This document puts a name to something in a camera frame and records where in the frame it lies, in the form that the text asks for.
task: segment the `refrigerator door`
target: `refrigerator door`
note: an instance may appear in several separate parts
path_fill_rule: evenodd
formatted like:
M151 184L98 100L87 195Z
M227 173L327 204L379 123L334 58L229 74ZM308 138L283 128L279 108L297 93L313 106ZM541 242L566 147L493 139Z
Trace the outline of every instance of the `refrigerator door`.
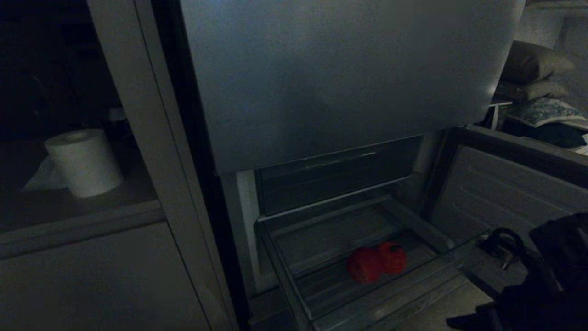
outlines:
M181 0L219 174L479 121L524 0Z

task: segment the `patterned pillow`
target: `patterned pillow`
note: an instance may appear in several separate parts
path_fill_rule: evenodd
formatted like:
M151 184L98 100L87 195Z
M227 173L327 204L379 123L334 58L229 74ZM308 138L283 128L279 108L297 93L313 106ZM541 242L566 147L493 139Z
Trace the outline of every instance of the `patterned pillow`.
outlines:
M563 101L550 98L539 98L525 103L511 110L508 117L534 128L547 123L586 120L581 111Z

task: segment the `cabinet door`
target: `cabinet door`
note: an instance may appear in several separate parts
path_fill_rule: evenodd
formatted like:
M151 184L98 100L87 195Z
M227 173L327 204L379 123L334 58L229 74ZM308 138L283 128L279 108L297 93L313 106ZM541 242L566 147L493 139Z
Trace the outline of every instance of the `cabinet door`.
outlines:
M0 261L0 329L209 330L165 222Z

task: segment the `freezer drawer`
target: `freezer drawer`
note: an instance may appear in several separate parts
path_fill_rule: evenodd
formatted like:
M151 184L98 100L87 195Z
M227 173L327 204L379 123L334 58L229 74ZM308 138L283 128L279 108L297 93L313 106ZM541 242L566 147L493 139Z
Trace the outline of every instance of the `freezer drawer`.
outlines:
M273 215L410 175L421 137L256 171L259 211Z
M455 247L384 190L354 199L258 224L299 330L390 330L495 264L478 236ZM386 239L405 249L406 270L356 283L346 271L351 252Z

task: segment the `stack of pillows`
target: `stack of pillows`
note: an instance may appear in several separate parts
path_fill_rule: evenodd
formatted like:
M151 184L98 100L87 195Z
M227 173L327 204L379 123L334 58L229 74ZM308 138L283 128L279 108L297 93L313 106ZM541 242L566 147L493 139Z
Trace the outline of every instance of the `stack of pillows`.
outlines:
M574 70L574 63L563 54L515 41L495 92L495 97L514 102L514 107L506 114L502 131L564 148L586 145L579 132L563 124L570 120L586 120L584 114L558 100L568 95L567 89L549 79L571 70Z

